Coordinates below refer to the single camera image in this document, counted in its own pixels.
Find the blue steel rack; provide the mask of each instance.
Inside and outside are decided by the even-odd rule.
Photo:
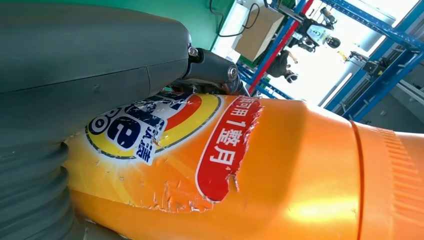
[[[365,26],[386,35],[381,46],[370,56],[369,60],[379,60],[387,53],[394,43],[406,50],[387,68],[387,70],[371,84],[371,86],[342,114],[343,117],[360,121],[373,107],[375,107],[396,84],[404,78],[423,59],[424,43],[405,31],[423,13],[424,1],[421,0],[414,9],[404,18],[397,28],[369,15],[359,8],[343,0],[322,0],[343,14],[357,20]],[[327,110],[335,111],[345,96],[367,75],[360,69],[325,106]]]
[[[275,6],[276,2],[277,1],[273,0],[272,3],[269,6],[270,7]],[[301,10],[304,8],[306,2],[307,2],[307,0],[300,0],[299,3],[294,8],[294,12],[299,14],[301,12]],[[245,69],[241,65],[238,66],[238,69],[240,70],[240,74],[239,74],[240,79],[242,81],[244,81],[245,83],[247,83],[249,85],[252,85],[253,79],[255,79],[258,76],[258,73],[260,72],[260,70],[264,68],[265,63],[267,62],[268,59],[270,59],[271,54],[277,49],[277,46],[279,45],[279,43],[281,42],[281,40],[283,39],[283,37],[286,35],[287,31],[289,30],[290,26],[294,22],[295,22],[295,20],[293,18],[291,18],[291,17],[288,18],[288,21],[285,23],[284,27],[282,27],[280,29],[280,31],[278,32],[277,37],[275,38],[274,42],[272,43],[271,47],[269,48],[269,50],[266,53],[265,57],[263,58],[262,62],[259,64],[256,72],[251,74],[252,72],[250,70]],[[278,88],[276,88],[276,87],[272,86],[271,84],[269,84],[268,82],[264,81],[263,78],[260,79],[259,83],[264,84],[265,86],[269,87],[275,93],[278,93],[279,95],[281,95],[285,99],[289,99],[289,100],[293,99],[291,96],[285,94],[284,92],[282,92]],[[258,90],[260,93],[267,95],[269,98],[273,98],[273,99],[276,98],[272,93],[269,93],[267,90],[263,89],[260,86],[260,84],[258,84],[255,87],[256,90]]]

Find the orange plastic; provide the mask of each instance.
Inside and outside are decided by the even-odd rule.
[[[234,98],[225,97],[222,109]],[[96,160],[74,137],[66,166],[76,209],[134,240],[424,239],[423,176],[417,170],[424,168],[414,163],[424,163],[422,135],[397,136],[301,101],[261,99],[260,104],[237,181],[230,181],[227,196],[211,209],[175,213],[75,190],[76,183],[110,186],[76,167]],[[199,159],[218,121],[212,119],[175,148],[174,157]],[[157,174],[166,176],[167,164],[162,162]]]
[[[356,126],[364,185],[360,239],[423,239],[424,135]]]

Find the bottle label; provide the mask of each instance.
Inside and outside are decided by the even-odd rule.
[[[258,98],[160,92],[68,139],[72,190],[139,208],[204,212],[229,192]]]

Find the bright light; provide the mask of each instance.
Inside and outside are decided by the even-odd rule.
[[[346,82],[351,79],[352,77],[352,73],[349,73],[341,82],[340,84],[334,89],[334,91],[332,91],[332,93],[330,94],[330,96],[327,97],[327,99],[324,101],[323,104],[321,104],[320,107],[325,107],[330,101],[331,99],[334,98],[334,96],[337,94],[337,92],[346,84]]]
[[[291,206],[287,214],[301,222],[322,222],[352,219],[358,212],[356,198],[317,199]]]

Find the ribbed gray surface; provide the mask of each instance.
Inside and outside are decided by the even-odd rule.
[[[67,156],[64,143],[0,150],[0,239],[83,239],[61,167]]]

